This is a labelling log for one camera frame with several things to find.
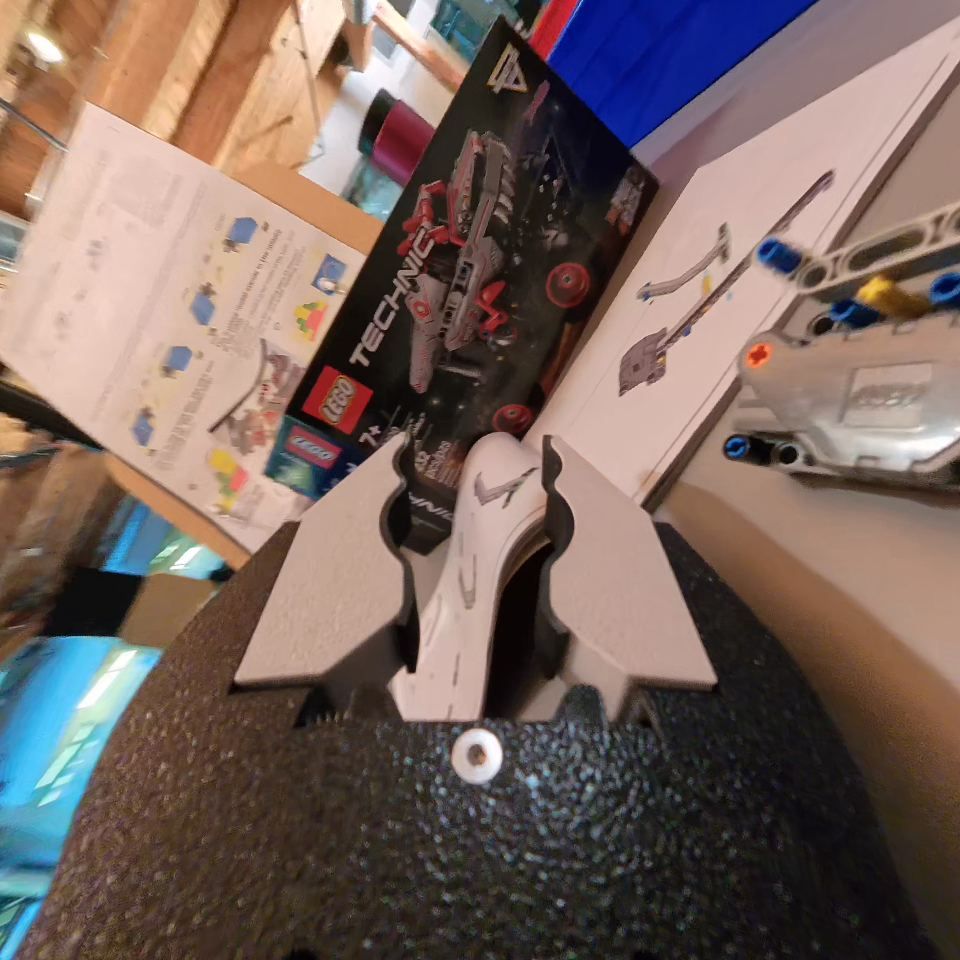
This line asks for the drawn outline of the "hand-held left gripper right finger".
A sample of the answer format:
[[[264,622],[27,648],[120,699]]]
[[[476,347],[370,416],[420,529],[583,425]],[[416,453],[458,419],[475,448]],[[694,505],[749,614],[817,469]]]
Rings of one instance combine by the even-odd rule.
[[[608,720],[647,690],[714,690],[718,678],[650,514],[564,439],[546,437],[541,665],[596,691]]]

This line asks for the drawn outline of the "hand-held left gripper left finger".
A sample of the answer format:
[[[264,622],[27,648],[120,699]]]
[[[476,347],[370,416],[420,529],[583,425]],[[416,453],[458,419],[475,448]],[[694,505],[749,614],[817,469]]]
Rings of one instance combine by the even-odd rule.
[[[408,432],[395,434],[306,510],[234,675],[240,689],[351,694],[416,671]]]

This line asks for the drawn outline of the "grey toy motor assembly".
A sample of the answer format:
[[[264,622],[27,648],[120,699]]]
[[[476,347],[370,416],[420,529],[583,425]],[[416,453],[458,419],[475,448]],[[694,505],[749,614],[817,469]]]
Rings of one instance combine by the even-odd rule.
[[[957,493],[958,201],[823,255],[773,233],[754,259],[811,317],[740,350],[726,460]]]

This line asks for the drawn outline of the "white instruction booklet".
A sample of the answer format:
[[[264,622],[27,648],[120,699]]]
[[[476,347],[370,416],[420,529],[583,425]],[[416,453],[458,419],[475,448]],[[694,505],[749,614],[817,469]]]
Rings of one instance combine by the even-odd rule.
[[[786,310],[787,283],[757,263],[758,246],[780,234],[825,252],[957,79],[954,18],[693,175],[525,437],[492,433],[469,451],[415,671],[390,683],[404,720],[484,714],[502,595],[548,539],[544,438],[644,510],[732,385],[740,349]],[[521,695],[531,717],[570,689],[533,686]]]

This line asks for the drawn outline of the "black toy set box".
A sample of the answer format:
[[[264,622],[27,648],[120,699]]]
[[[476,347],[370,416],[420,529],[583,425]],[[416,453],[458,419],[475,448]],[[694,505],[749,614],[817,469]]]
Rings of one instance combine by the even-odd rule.
[[[499,17],[286,409],[266,475],[317,500],[397,434],[420,554],[467,456],[521,438],[659,182]]]

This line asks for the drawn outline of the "printed instruction sheet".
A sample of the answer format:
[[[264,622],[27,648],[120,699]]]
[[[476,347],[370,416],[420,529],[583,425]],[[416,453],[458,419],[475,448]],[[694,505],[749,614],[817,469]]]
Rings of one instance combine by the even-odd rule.
[[[2,299],[2,361],[255,552],[303,509],[267,460],[365,259],[86,103]]]

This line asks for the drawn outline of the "dark red cylindrical bin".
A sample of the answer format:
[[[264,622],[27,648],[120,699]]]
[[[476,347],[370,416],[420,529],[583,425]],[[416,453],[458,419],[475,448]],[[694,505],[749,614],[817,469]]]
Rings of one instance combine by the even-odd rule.
[[[366,110],[357,147],[379,173],[405,187],[434,134],[435,127],[413,107],[380,88]]]

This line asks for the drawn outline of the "blue plastic bin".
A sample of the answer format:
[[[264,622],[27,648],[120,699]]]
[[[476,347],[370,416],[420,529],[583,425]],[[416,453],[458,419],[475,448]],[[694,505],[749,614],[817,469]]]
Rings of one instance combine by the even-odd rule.
[[[632,148],[812,5],[577,2],[547,63]]]

